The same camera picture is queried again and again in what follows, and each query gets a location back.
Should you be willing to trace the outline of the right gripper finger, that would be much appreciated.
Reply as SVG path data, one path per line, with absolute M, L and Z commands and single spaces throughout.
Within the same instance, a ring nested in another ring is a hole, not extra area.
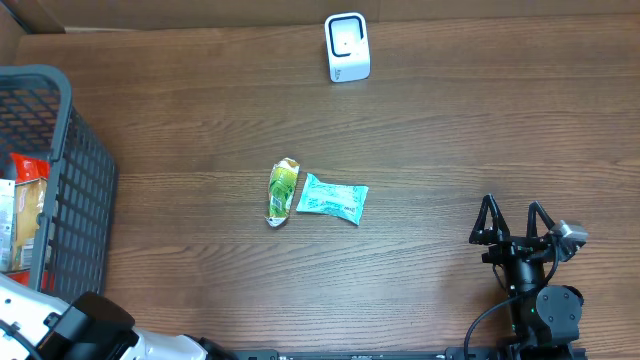
M 538 236 L 537 219 L 540 219 L 548 230 L 555 226 L 555 222 L 548 215 L 546 210 L 538 201 L 534 201 L 529 205 L 527 216 L 526 236 L 535 238 Z
M 479 214 L 469 236 L 469 243 L 495 245 L 506 241 L 510 230 L 492 194 L 483 197 Z

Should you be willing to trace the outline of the teal snack packet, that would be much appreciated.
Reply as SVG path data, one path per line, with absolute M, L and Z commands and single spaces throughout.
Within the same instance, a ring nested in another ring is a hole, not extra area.
M 339 217 L 358 226 L 368 192 L 366 185 L 325 183 L 308 173 L 296 211 Z

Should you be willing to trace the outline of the green tea packet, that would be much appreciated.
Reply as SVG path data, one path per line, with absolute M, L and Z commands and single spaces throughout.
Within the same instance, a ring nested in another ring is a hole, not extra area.
M 276 163 L 271 171 L 268 186 L 267 224 L 277 228 L 290 215 L 291 204 L 296 190 L 300 164 L 291 158 Z

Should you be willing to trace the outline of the orange noodle packet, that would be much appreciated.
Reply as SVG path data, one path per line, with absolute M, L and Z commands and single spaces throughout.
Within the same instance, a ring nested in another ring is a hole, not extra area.
M 37 222 L 43 211 L 50 165 L 46 160 L 11 153 L 15 165 L 14 229 L 9 277 L 29 284 Z

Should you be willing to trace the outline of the white conditioner tube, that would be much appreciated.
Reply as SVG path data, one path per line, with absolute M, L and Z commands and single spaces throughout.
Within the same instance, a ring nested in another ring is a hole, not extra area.
M 0 244 L 1 271 L 11 267 L 11 248 L 13 240 L 15 182 L 2 179 L 0 184 Z

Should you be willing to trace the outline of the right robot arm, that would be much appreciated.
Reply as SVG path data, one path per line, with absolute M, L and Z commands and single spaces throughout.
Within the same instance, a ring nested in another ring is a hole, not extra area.
M 571 260 L 586 244 L 579 223 L 552 220 L 537 201 L 528 207 L 526 234 L 515 236 L 491 194 L 483 197 L 469 242 L 486 246 L 482 261 L 490 264 L 506 299 L 480 314 L 469 326 L 462 347 L 465 359 L 585 359 L 572 343 L 580 337 L 584 297 L 568 285 L 553 285 L 559 264 Z M 493 348 L 470 346 L 481 321 L 509 309 L 514 335 Z

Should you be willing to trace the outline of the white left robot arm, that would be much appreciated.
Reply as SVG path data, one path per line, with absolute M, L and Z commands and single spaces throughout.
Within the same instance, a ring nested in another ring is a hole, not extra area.
M 146 331 L 94 292 L 67 303 L 1 276 L 1 359 L 206 360 L 238 356 L 213 341 Z

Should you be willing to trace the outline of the white barcode scanner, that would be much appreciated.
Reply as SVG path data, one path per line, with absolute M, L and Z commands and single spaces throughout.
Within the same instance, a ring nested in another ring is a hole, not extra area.
M 358 12 L 329 16 L 324 23 L 329 76 L 334 83 L 369 77 L 371 55 L 367 24 Z

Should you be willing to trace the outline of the grey plastic basket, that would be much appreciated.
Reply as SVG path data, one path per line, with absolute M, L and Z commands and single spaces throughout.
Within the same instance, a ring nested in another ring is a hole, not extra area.
M 73 106 L 68 78 L 49 65 L 1 69 L 1 175 L 11 154 L 51 166 L 32 251 L 30 288 L 71 302 L 103 293 L 118 185 L 114 157 Z

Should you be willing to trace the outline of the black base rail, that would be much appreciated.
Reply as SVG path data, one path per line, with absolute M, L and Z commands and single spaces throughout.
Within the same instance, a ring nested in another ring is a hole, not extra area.
M 504 351 L 492 347 L 469 348 L 468 359 L 502 360 L 502 359 L 588 359 L 585 349 L 573 349 L 572 355 L 567 351 L 526 350 L 518 357 L 509 357 Z M 442 351 L 392 351 L 392 352 L 278 352 L 276 350 L 235 351 L 240 360 L 464 360 L 462 347 L 448 347 Z

